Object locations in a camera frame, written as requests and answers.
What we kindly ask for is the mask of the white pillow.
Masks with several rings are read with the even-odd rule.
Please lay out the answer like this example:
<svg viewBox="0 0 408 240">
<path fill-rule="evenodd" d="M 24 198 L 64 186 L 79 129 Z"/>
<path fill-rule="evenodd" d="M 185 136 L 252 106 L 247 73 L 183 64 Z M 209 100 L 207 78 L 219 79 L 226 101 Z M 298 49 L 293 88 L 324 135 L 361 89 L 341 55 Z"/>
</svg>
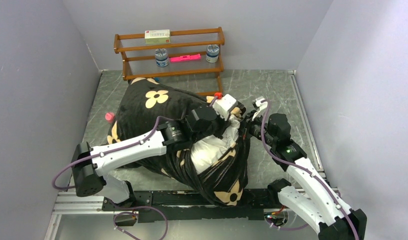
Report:
<svg viewBox="0 0 408 240">
<path fill-rule="evenodd" d="M 222 159 L 226 151 L 236 145 L 239 137 L 240 121 L 236 116 L 231 115 L 229 123 L 230 126 L 223 132 L 222 139 L 211 135 L 193 144 L 190 158 L 197 174 L 202 173 Z"/>
</svg>

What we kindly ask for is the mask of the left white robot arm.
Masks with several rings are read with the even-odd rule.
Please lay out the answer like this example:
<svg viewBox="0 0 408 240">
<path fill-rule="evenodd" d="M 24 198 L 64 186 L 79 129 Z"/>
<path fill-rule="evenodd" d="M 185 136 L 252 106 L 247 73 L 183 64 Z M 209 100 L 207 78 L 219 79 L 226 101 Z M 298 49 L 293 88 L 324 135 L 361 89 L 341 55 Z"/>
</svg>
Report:
<svg viewBox="0 0 408 240">
<path fill-rule="evenodd" d="M 210 106 L 192 110 L 184 118 L 155 122 L 151 131 L 117 143 L 90 147 L 78 144 L 71 161 L 75 193 L 88 197 L 101 193 L 122 210 L 134 206 L 135 195 L 128 181 L 108 173 L 124 165 L 154 156 L 184 150 L 197 141 L 216 133 L 216 124 L 227 122 L 234 105 Z"/>
</svg>

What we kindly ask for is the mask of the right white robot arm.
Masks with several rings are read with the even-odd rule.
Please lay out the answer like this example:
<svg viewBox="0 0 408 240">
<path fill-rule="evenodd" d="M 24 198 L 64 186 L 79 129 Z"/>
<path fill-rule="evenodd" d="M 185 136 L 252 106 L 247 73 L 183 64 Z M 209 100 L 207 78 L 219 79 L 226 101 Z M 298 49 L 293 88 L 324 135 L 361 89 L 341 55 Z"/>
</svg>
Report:
<svg viewBox="0 0 408 240">
<path fill-rule="evenodd" d="M 321 177 L 306 152 L 291 138 L 291 125 L 282 113 L 256 117 L 247 113 L 247 136 L 260 140 L 263 147 L 285 173 L 295 180 L 302 195 L 287 179 L 275 180 L 267 186 L 267 202 L 294 211 L 311 227 L 320 240 L 362 240 L 367 216 L 354 210 Z"/>
</svg>

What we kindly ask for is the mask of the black floral pillowcase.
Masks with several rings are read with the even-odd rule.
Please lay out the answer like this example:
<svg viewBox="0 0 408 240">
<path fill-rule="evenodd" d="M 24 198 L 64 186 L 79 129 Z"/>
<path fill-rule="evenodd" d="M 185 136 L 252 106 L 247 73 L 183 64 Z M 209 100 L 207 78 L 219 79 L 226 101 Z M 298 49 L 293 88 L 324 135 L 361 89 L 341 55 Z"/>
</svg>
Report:
<svg viewBox="0 0 408 240">
<path fill-rule="evenodd" d="M 216 115 L 211 96 L 158 83 L 153 78 L 128 81 L 108 131 L 106 143 L 116 144 L 149 131 L 163 136 L 166 153 L 127 164 L 179 181 L 211 204 L 239 207 L 252 194 L 248 184 L 246 107 L 239 103 L 228 119 Z"/>
</svg>

